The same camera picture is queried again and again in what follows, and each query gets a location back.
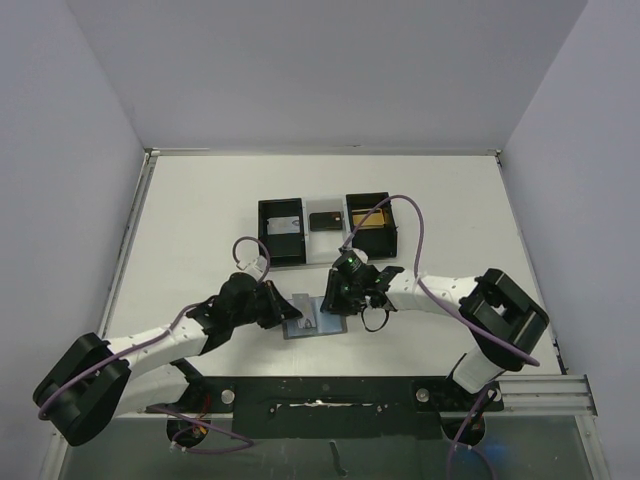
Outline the white VIP card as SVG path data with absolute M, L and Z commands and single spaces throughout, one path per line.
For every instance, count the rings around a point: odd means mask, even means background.
M 293 294 L 292 302 L 304 314 L 304 317 L 298 320 L 298 327 L 304 330 L 315 329 L 317 324 L 311 297 L 306 293 Z

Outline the grey card holder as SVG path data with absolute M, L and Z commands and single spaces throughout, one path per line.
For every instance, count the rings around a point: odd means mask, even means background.
M 285 340 L 296 340 L 311 337 L 346 334 L 348 332 L 346 318 L 338 314 L 321 310 L 323 297 L 312 297 L 309 294 L 293 294 L 290 303 L 303 316 L 297 320 L 286 320 L 282 324 Z

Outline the black white sorting tray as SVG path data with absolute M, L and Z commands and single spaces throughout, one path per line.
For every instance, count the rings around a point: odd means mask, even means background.
M 386 192 L 258 202 L 258 239 L 273 268 L 332 263 L 346 245 L 372 260 L 397 256 L 398 233 Z

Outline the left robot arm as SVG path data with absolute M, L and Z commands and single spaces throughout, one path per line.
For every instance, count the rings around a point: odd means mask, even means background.
M 72 446 L 95 438 L 116 416 L 127 385 L 160 367 L 201 356 L 228 342 L 235 329 L 271 329 L 303 314 L 270 280 L 234 273 L 220 291 L 189 304 L 166 326 L 119 338 L 77 338 L 33 393 L 38 418 Z

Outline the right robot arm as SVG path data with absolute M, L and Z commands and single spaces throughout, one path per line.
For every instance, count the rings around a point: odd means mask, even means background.
M 469 329 L 476 346 L 445 384 L 446 399 L 459 409 L 478 401 L 502 373 L 537 366 L 532 352 L 549 325 L 543 308 L 499 269 L 476 277 L 432 276 L 399 266 L 379 270 L 346 250 L 329 270 L 321 310 L 352 316 L 368 308 L 448 314 Z

